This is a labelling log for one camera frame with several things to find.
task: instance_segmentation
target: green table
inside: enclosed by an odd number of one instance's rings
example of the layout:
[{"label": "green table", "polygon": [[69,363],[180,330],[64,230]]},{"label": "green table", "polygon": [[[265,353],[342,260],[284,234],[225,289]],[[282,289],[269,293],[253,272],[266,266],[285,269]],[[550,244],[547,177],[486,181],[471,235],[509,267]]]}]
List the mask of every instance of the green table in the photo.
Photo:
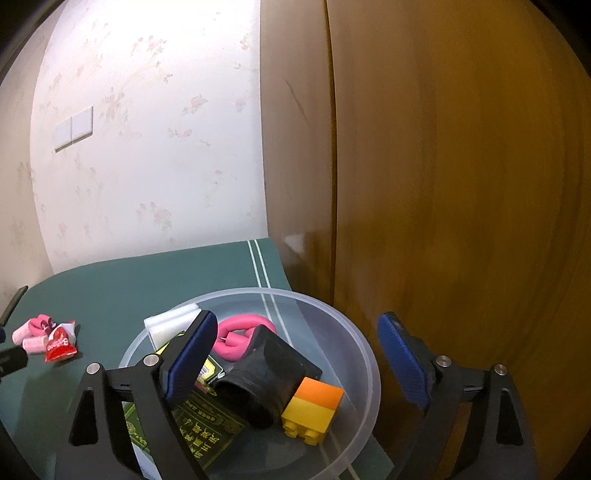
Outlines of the green table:
[{"label": "green table", "polygon": [[[7,324],[8,338],[40,313],[80,325],[75,360],[45,364],[42,355],[32,355],[25,369],[0,385],[0,418],[31,467],[53,480],[56,445],[86,366],[100,362],[116,368],[144,318],[209,292],[257,286],[290,289],[269,239],[85,265],[29,289]],[[371,437],[339,478],[384,480],[391,469]]]}]

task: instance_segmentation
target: white switch panel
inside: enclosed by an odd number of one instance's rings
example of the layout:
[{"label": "white switch panel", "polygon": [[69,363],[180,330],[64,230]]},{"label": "white switch panel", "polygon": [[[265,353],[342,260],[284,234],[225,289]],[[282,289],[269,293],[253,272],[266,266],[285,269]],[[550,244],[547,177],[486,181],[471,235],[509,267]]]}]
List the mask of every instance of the white switch panel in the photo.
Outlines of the white switch panel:
[{"label": "white switch panel", "polygon": [[56,150],[72,143],[72,119],[60,123],[53,130],[53,146]]},{"label": "white switch panel", "polygon": [[72,141],[92,134],[92,107],[72,117]]}]

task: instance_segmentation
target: wood panel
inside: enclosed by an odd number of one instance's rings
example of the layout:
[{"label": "wood panel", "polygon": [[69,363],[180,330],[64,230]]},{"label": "wood panel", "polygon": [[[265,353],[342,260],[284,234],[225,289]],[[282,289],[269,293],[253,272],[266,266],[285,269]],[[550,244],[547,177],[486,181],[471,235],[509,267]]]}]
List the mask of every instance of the wood panel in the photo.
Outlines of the wood panel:
[{"label": "wood panel", "polygon": [[[508,366],[551,479],[591,423],[591,80],[527,0],[329,0],[335,307]],[[375,434],[416,415],[379,355]],[[449,469],[449,462],[443,466]]]},{"label": "wood panel", "polygon": [[332,303],[335,160],[322,0],[262,0],[261,109],[269,235],[294,290]]}]

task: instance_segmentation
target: red snack packet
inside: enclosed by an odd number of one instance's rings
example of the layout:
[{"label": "red snack packet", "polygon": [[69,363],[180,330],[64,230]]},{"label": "red snack packet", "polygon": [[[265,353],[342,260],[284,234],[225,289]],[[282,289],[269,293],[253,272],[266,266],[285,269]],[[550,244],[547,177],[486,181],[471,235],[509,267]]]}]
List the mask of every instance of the red snack packet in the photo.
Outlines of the red snack packet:
[{"label": "red snack packet", "polygon": [[70,358],[78,353],[76,349],[76,322],[61,323],[49,336],[45,347],[45,362],[56,362]]}]

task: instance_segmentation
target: silver rivet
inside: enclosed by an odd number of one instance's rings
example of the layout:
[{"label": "silver rivet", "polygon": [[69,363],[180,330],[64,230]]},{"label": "silver rivet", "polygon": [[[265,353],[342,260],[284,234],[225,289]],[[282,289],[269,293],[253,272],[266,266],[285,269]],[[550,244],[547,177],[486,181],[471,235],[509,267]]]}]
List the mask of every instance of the silver rivet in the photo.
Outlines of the silver rivet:
[{"label": "silver rivet", "polygon": [[160,357],[155,353],[152,353],[152,355],[148,355],[144,358],[144,365],[148,365],[148,367],[153,367],[158,363],[159,360]]},{"label": "silver rivet", "polygon": [[94,375],[99,370],[100,370],[100,365],[97,363],[90,364],[88,367],[86,367],[86,373],[90,374],[90,375]]},{"label": "silver rivet", "polygon": [[499,375],[506,375],[507,374],[507,367],[505,365],[496,364],[495,365],[495,372]]},{"label": "silver rivet", "polygon": [[440,367],[449,367],[452,364],[452,359],[445,355],[439,355],[435,361]]}]

